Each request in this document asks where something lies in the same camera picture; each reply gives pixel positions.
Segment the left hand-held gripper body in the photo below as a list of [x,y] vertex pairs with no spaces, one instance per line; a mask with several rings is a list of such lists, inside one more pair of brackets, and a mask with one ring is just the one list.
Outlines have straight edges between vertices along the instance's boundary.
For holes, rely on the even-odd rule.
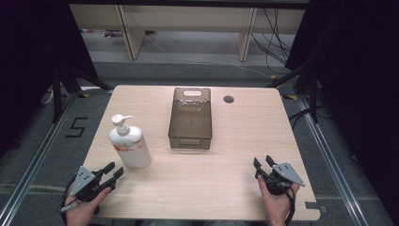
[[101,186],[100,181],[104,175],[102,169],[91,171],[81,166],[75,176],[70,197],[75,197],[82,202],[90,202],[97,198],[101,193],[110,189],[109,186]]

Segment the light wooden desk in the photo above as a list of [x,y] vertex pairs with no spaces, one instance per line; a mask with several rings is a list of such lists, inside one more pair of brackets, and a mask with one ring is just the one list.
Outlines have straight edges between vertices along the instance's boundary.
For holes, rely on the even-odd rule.
[[71,4],[80,28],[119,30],[129,58],[139,53],[147,31],[228,32],[235,35],[239,60],[247,60],[253,33],[294,35],[305,11],[273,8],[158,7]]

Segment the brown translucent plastic basket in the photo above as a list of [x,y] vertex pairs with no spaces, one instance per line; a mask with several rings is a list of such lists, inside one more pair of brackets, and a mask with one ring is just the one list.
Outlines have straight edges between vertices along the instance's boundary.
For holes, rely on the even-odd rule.
[[168,137],[172,149],[210,149],[213,137],[210,89],[174,90]]

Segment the white pump bottle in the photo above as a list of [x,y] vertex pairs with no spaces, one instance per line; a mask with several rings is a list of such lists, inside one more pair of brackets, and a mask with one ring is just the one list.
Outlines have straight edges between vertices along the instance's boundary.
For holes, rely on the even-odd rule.
[[139,127],[130,126],[127,119],[131,119],[131,116],[114,115],[111,121],[115,128],[109,132],[108,138],[125,167],[147,167],[152,157],[143,132]]

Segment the aluminium floor rail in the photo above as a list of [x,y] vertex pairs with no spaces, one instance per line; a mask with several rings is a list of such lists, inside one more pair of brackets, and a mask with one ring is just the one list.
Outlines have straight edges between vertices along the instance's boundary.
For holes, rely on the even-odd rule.
[[355,226],[369,226],[369,222],[366,219],[359,202],[352,191],[351,187],[347,183],[347,180],[345,179],[343,172],[341,168],[338,165],[338,162],[336,161],[328,143],[327,140],[324,136],[324,134],[321,131],[321,128],[318,123],[316,123],[311,116],[310,110],[310,104],[306,101],[306,98],[303,95],[298,96],[298,102],[299,106],[302,110],[307,110],[305,119],[310,127],[311,133],[315,139],[315,142],[318,146],[319,151],[321,152],[321,155],[323,156],[328,171],[335,183],[335,186],[337,187],[341,198],[343,200],[343,203],[352,218],[354,225]]
[[65,101],[65,104],[61,107],[61,113],[58,119],[53,122],[46,133],[42,143],[37,149],[35,155],[30,161],[27,169],[25,170],[19,183],[13,188],[10,197],[6,204],[0,211],[0,226],[9,226],[18,209],[20,208],[24,197],[27,194],[29,187],[35,179],[46,155],[49,153],[50,147],[56,140],[56,136],[62,127],[65,118],[67,117],[72,104],[77,99],[77,94],[70,94]]

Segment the person's left hand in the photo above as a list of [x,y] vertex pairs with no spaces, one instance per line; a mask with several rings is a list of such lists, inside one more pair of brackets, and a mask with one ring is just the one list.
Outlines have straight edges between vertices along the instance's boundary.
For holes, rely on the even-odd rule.
[[68,196],[65,204],[76,203],[73,209],[68,210],[66,215],[67,226],[88,226],[95,216],[95,210],[100,203],[108,196],[111,189],[104,189],[94,200],[82,202],[75,197]]

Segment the black curtain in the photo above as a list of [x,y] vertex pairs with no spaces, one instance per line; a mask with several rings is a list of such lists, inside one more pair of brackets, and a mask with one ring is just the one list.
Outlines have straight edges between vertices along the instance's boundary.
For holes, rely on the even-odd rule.
[[335,40],[318,80],[351,151],[399,226],[399,0],[306,0],[286,67],[310,56],[340,3]]
[[0,158],[62,66],[97,76],[70,2],[0,0]]

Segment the person's right hand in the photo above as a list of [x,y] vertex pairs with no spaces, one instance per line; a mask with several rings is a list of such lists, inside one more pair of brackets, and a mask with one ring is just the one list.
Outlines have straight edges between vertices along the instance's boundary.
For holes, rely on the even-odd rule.
[[290,213],[290,199],[286,195],[272,195],[261,176],[257,177],[262,194],[263,209],[269,226],[286,226],[285,220]]

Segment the black metal stand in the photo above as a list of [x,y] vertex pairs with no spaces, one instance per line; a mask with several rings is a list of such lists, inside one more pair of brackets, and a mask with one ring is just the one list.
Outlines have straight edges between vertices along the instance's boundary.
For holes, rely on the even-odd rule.
[[317,74],[315,63],[312,60],[306,60],[301,66],[273,81],[271,84],[267,85],[267,87],[276,88],[296,76],[298,76],[298,78],[295,83],[294,91],[296,94],[303,94],[306,89],[310,89],[310,104],[309,107],[304,110],[304,113],[309,113],[313,122],[317,123]]
[[83,78],[89,83],[104,90],[112,90],[113,87],[100,81],[96,76],[84,73],[73,66],[66,64],[59,64],[55,67],[52,75],[52,88],[54,100],[54,118],[53,122],[57,122],[61,117],[63,104],[61,101],[61,86],[67,90],[68,93],[78,94],[82,91],[81,86],[77,83],[76,78]]

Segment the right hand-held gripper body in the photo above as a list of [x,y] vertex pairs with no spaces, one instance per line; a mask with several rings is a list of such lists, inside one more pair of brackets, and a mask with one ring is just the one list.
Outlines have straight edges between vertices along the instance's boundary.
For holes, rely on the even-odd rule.
[[279,196],[285,193],[292,184],[304,186],[305,183],[290,163],[271,164],[272,171],[264,178],[267,190]]

